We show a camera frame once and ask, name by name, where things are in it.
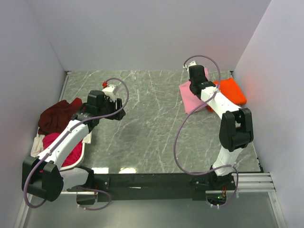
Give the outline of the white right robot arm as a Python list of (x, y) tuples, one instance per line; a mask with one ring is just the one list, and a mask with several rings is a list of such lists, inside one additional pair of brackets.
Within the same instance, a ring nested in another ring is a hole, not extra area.
[(193, 61), (187, 66), (187, 71), (190, 91), (206, 102), (221, 120), (221, 149), (212, 169), (218, 177), (229, 175), (237, 157), (254, 139), (252, 113), (248, 108), (241, 108), (223, 95), (217, 86), (207, 79), (204, 66)]

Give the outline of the pink t shirt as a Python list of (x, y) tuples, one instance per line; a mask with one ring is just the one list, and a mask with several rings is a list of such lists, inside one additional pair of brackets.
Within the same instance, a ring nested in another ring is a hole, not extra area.
[(190, 91), (190, 81), (179, 85), (179, 90), (186, 114), (189, 114), (193, 109), (203, 103), (197, 96), (195, 96)]

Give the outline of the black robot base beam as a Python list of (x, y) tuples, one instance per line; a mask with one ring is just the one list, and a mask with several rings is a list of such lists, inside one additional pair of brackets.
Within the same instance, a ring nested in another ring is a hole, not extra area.
[(217, 176), (214, 172), (193, 176), (185, 173), (123, 173), (96, 174), (89, 185), (69, 188), (69, 192), (96, 192), (97, 202), (112, 200), (174, 200), (206, 201), (208, 191), (226, 193), (237, 189), (233, 174)]

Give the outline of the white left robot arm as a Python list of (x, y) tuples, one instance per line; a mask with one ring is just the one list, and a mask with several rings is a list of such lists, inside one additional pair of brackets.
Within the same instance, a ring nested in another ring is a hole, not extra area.
[(94, 171), (90, 168), (72, 168), (60, 171), (72, 150), (99, 124), (99, 120), (122, 120), (124, 103), (116, 97), (117, 86), (92, 90), (87, 102), (72, 116), (63, 132), (39, 155), (28, 156), (22, 164), (22, 190), (44, 201), (56, 200), (63, 190), (76, 186), (94, 185)]

